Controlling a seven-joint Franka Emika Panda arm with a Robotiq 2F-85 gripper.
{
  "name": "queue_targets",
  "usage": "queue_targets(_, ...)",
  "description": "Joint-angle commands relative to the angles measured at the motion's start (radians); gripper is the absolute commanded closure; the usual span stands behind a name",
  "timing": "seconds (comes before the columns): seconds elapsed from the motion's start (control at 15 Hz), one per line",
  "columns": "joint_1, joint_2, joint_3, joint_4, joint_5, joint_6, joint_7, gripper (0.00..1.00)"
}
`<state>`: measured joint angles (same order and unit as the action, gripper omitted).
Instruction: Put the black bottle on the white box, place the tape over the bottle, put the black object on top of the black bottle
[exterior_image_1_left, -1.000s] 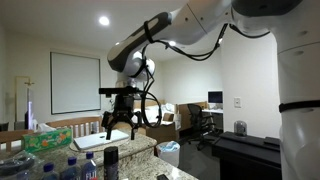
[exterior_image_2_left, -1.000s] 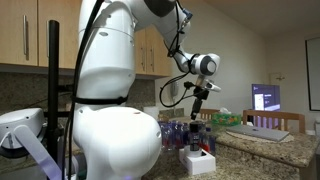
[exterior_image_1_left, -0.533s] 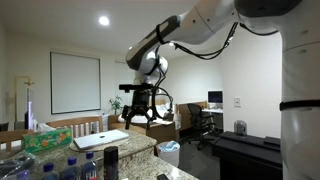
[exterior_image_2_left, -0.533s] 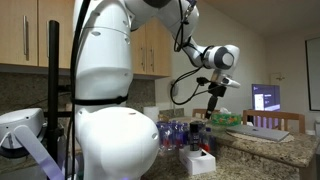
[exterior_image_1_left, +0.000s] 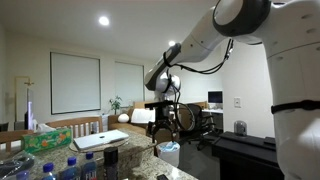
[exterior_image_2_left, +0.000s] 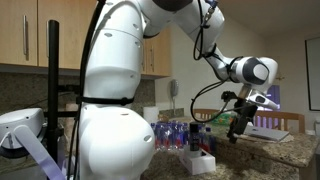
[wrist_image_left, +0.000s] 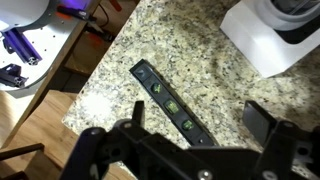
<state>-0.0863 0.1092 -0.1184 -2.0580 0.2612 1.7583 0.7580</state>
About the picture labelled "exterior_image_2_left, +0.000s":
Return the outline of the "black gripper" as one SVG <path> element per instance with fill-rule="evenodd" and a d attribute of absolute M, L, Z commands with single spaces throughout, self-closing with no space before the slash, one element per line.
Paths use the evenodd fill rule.
<path fill-rule="evenodd" d="M 244 98 L 238 97 L 232 91 L 224 91 L 221 95 L 221 98 L 225 102 L 236 99 L 233 108 L 233 111 L 236 113 L 236 117 L 230 124 L 230 129 L 227 133 L 229 142 L 235 144 L 237 142 L 237 138 L 234 135 L 241 135 L 244 133 L 247 123 L 253 120 L 253 117 L 257 111 L 257 106 L 247 102 Z"/>

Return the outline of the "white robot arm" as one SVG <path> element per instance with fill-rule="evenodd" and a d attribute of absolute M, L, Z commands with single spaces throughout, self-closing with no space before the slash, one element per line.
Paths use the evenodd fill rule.
<path fill-rule="evenodd" d="M 247 107 L 273 107 L 265 93 L 278 64 L 226 57 L 216 41 L 225 18 L 216 0 L 97 0 L 81 63 L 79 180 L 139 180 L 154 154 L 154 132 L 131 105 L 141 81 L 143 41 L 177 24 L 216 77 L 242 86 Z"/>

